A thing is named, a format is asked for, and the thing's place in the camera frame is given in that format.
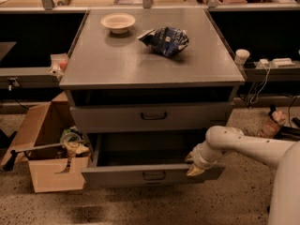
snack bag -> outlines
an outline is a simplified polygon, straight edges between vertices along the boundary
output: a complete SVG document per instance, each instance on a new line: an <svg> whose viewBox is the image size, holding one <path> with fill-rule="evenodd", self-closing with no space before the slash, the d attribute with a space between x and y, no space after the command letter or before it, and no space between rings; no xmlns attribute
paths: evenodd
<svg viewBox="0 0 300 225"><path fill-rule="evenodd" d="M172 57L188 46L186 33L171 27L149 30L140 35L138 40L165 57Z"/></svg>

terrazzo floor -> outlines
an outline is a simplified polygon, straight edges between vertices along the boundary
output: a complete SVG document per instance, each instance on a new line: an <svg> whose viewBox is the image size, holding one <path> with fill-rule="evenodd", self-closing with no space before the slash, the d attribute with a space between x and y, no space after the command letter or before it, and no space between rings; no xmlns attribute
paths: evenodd
<svg viewBox="0 0 300 225"><path fill-rule="evenodd" d="M290 112L291 118L300 116L300 107L277 109ZM236 108L227 126L255 136L268 112L268 108ZM23 118L24 114L1 114L0 126L9 135L18 129ZM234 152L220 162L226 164L226 169L219 179L197 185L87 187L81 191L39 194L33 190L27 162L17 163L12 172L0 172L0 223L267 224L274 171Z"/></svg>

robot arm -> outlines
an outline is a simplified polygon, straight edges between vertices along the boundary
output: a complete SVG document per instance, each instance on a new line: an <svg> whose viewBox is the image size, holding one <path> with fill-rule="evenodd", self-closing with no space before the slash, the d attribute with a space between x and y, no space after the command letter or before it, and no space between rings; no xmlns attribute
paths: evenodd
<svg viewBox="0 0 300 225"><path fill-rule="evenodd" d="M234 127L211 127L205 141L187 155L188 176L210 169L222 156L237 152L277 170L269 225L296 225L300 221L300 142L244 136Z"/></svg>

plastic bag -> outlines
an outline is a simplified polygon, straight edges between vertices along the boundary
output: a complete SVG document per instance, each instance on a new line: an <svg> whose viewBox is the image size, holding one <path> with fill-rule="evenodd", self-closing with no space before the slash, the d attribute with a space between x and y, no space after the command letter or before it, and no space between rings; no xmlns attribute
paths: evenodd
<svg viewBox="0 0 300 225"><path fill-rule="evenodd" d="M273 139L287 119L287 114L283 111L272 112L258 132L258 137Z"/></svg>
<svg viewBox="0 0 300 225"><path fill-rule="evenodd" d="M188 46L186 33L171 27L149 30L140 35L138 40L165 57L172 57Z"/></svg>

open cardboard box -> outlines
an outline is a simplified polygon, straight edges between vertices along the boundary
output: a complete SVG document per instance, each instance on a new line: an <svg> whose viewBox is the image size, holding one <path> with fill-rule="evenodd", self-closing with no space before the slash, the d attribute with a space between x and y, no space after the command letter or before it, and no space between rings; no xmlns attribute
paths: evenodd
<svg viewBox="0 0 300 225"><path fill-rule="evenodd" d="M59 143L64 129L71 126L74 126L74 121L69 112L65 93L60 94L51 102L30 108L1 165L9 160L11 150L18 151L39 145ZM16 162L25 160L27 158L24 153L18 154ZM85 181L82 168L86 168L87 163L88 155L75 157L71 160L69 171L61 172L68 164L67 158L28 160L35 192L83 189Z"/></svg>

